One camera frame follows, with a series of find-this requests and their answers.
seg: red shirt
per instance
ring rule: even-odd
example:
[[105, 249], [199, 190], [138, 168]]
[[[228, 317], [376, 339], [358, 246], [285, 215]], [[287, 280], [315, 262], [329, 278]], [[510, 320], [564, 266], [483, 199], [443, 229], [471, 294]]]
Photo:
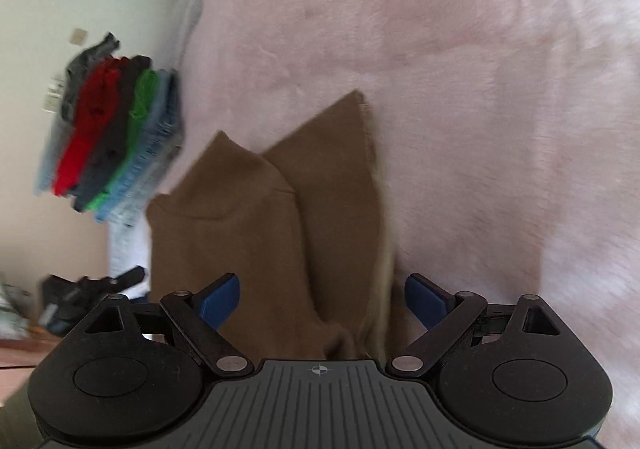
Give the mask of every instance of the red shirt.
[[77, 183], [86, 160], [100, 140], [120, 101], [118, 80], [127, 58], [105, 59], [78, 95], [76, 129], [58, 165], [53, 193], [66, 195]]

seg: brown sweater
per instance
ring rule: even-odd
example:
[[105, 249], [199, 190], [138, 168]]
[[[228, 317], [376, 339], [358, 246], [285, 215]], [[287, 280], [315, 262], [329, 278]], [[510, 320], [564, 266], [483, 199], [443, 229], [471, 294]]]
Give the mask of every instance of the brown sweater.
[[234, 272], [220, 333], [254, 363], [383, 358], [390, 256], [364, 108], [350, 93], [262, 156], [220, 132], [149, 205], [152, 296]]

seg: metal pivot screw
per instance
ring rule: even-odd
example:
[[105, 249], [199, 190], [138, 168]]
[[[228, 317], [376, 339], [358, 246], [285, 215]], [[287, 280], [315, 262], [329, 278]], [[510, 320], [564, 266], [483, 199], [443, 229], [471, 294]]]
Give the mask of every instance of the metal pivot screw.
[[399, 371], [418, 371], [422, 367], [422, 361], [413, 355], [402, 355], [394, 358], [391, 365]]
[[238, 355], [227, 355], [226, 357], [222, 357], [218, 359], [216, 362], [216, 366], [220, 368], [222, 371], [242, 371], [246, 368], [248, 362], [246, 358], [239, 357]]

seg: pink bed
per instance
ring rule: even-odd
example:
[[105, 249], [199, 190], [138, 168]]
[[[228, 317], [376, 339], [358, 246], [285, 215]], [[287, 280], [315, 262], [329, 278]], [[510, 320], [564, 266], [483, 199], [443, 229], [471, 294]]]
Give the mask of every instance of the pink bed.
[[542, 295], [613, 382], [600, 440], [637, 447], [639, 42], [640, 0], [204, 0], [162, 191], [219, 129], [260, 152], [363, 91], [398, 270]]

